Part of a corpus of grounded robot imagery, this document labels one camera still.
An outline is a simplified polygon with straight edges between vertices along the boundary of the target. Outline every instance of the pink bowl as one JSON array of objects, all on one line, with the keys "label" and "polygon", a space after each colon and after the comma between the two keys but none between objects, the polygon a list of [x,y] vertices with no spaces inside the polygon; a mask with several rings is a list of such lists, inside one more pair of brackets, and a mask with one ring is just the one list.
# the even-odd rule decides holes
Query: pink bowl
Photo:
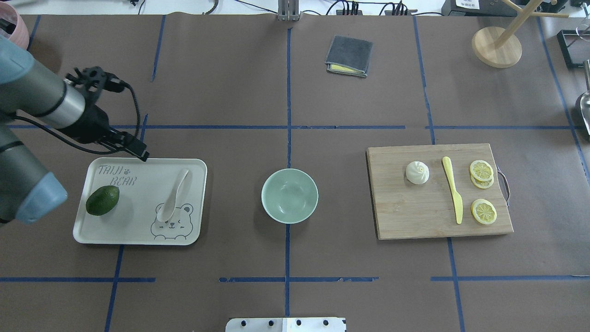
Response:
[{"label": "pink bowl", "polygon": [[27,29],[27,26],[25,25],[25,22],[23,22],[21,16],[18,15],[17,11],[6,2],[0,2],[0,18],[17,25],[16,29],[11,35],[5,33],[2,30],[0,30],[0,34],[8,38],[9,41],[12,41],[19,47],[26,50],[29,46],[29,30]]}]

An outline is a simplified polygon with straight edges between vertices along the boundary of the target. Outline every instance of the blue joint cap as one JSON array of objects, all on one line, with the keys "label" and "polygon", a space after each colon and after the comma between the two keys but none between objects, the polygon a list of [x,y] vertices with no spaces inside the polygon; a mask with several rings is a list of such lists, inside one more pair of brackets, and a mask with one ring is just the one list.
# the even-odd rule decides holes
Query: blue joint cap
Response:
[{"label": "blue joint cap", "polygon": [[68,193],[49,172],[29,192],[29,195],[18,207],[17,219],[25,224],[32,224],[45,216],[68,198]]},{"label": "blue joint cap", "polygon": [[25,76],[35,64],[31,53],[0,35],[0,85]]}]

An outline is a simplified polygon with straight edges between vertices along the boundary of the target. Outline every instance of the white floor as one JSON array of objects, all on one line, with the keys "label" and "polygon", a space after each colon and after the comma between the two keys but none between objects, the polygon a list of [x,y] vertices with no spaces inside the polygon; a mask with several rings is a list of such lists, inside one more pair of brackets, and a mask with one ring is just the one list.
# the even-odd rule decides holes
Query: white floor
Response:
[{"label": "white floor", "polygon": [[[8,3],[14,6],[20,14],[137,14],[139,4],[133,6],[129,0],[10,0]],[[277,0],[244,0],[251,4],[276,11]],[[384,0],[365,0],[366,2],[383,2]],[[202,14],[213,7],[214,0],[145,0],[142,14],[169,14],[171,12],[186,12],[189,14]],[[299,10],[314,10],[325,14],[332,5],[331,0],[300,0]],[[409,9],[417,9],[418,12],[440,12],[444,0],[406,0],[404,4]],[[364,15],[378,15],[382,4],[361,4],[359,9]],[[342,4],[336,5],[330,14],[335,14],[335,9],[342,9]],[[265,11],[257,9],[235,0],[219,0],[219,5],[213,14],[260,14]],[[570,14],[571,17],[585,17],[583,9],[572,7],[569,1],[566,8],[560,13]]]}]

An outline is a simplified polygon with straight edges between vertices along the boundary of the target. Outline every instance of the wooden stand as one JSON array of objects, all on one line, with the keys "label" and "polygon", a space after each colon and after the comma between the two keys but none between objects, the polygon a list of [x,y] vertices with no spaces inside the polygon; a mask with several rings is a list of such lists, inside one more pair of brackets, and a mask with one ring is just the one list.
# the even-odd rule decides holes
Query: wooden stand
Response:
[{"label": "wooden stand", "polygon": [[[518,12],[516,18],[506,29],[500,27],[483,28],[477,31],[471,40],[471,47],[477,58],[495,68],[512,67],[520,60],[522,45],[514,33],[529,16],[569,17],[563,14],[534,12],[543,0],[531,0],[524,9],[510,0],[502,1]],[[551,3],[556,4],[557,0],[552,0]]]}]

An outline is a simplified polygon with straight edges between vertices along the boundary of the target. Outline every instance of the gray cloth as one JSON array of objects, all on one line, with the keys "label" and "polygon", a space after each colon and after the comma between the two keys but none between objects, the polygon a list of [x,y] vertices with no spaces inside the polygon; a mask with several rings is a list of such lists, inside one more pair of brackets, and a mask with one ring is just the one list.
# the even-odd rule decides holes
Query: gray cloth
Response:
[{"label": "gray cloth", "polygon": [[[326,56],[327,70],[332,73],[367,77],[373,43],[366,40],[334,36]],[[332,64],[353,71],[334,68]]]}]

